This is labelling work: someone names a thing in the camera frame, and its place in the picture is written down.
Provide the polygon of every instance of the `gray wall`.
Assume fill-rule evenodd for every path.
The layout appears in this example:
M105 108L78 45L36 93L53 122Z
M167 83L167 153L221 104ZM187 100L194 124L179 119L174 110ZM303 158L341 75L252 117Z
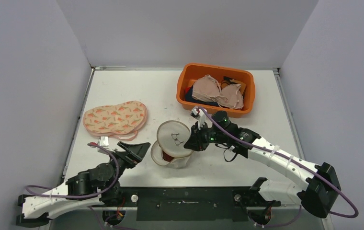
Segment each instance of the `gray wall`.
M364 1L320 0L281 75L306 159L331 163L360 210L336 229L364 229Z
M57 0L93 66L279 67L318 0Z
M90 71L55 0L0 0L0 230L24 185L58 183Z

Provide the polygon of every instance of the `metal frame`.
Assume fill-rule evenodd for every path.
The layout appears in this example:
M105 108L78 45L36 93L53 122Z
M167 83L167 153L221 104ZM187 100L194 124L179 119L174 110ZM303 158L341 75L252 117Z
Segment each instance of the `metal frame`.
M301 146L300 140L299 140L299 135L297 133L296 126L295 126L295 123L294 123L294 120L293 120L293 117L292 117L292 113L291 113L291 111L289 109L288 102L286 100L286 96L285 96L285 93L284 93L284 90L283 90L283 87L282 87L280 74L279 74L279 69L278 68L251 68L251 67L248 67L248 68L240 67L239 69L272 70L273 71L274 76L275 76L275 80L276 80L276 84L278 86L279 93L281 94L282 102L284 104L284 108L285 108L285 111L286 111L286 116L288 118L289 125L291 127L292 135L293 135L294 140L295 140L297 151L299 152L300 158L305 159L305 156L304 156L304 153L303 153L303 150L302 150L302 146ZM133 67L127 67L127 66L92 67L91 75L89 77L88 86L86 88L85 97L84 97L83 104L82 104L82 108L80 110L80 115L78 117L78 123L76 125L75 130L74 130L74 134L73 134L72 142L71 142L70 149L69 149L69 152L68 152L65 167L63 169L62 176L60 177L60 183L62 183L64 181L66 171L68 169L68 164L69 164L69 161L70 161L70 157L71 157L72 149L73 149L73 145L74 145L75 134L77 133L77 131L79 129L79 126L80 126L80 118L81 118L82 113L84 111L86 100L87 100L88 95L89 95L89 90L90 90L91 83L92 83L92 80L93 80L94 72L97 71L97 70L98 71L103 71L103 70L183 70L183 68L162 68L162 67L158 67L158 68L135 67L135 68L133 68ZM325 219L322 219L322 223L323 223L323 227L324 227L325 230L334 230L333 222L332 222L332 219L331 219L330 215L328 215ZM50 229L50 223L48 225L45 225L45 226L42 226L42 227L38 228L38 230L49 230L49 229Z

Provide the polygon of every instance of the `patterned fabric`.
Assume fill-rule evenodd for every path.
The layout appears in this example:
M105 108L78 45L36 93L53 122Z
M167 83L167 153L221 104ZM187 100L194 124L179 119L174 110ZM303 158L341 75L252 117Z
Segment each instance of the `patterned fabric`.
M147 120L147 108L138 101L105 105L90 109L83 116L83 125L93 136L109 136L132 140Z

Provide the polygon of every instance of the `gray floor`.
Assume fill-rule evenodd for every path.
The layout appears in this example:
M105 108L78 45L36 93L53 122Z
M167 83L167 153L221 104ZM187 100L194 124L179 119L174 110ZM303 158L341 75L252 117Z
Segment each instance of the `gray floor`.
M273 210L273 219L270 224L279 224L290 221L296 216L298 210ZM203 229L223 229L223 230L250 230L254 226L248 222L232 222L231 220L216 221L135 221L136 211L128 211L127 216L119 225L122 227L134 228L138 230L203 230ZM289 226L274 228L276 230L321 230L322 222L308 212L302 210L301 217ZM78 210L69 212L54 220L50 230L100 230L94 214L89 210Z

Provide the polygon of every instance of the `orange container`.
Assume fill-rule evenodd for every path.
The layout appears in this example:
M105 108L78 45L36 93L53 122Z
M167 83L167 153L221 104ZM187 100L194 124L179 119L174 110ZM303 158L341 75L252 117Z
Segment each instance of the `orange container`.
M241 110L228 109L222 107L215 107L205 104L197 104L185 101L185 89L191 87L196 80L204 77L206 74L210 74L218 82L223 80L223 77L229 77L235 80L239 80L246 84L246 90L244 93L244 107ZM179 77L178 89L176 93L176 99L182 104L182 107L187 110L193 109L195 106L199 105L205 108L208 113L213 114L217 111L226 111L230 117L242 117L243 115L249 113L252 109L252 104L255 99L255 85L254 78L251 73L240 69L231 69L220 66L211 66L198 63L187 64Z

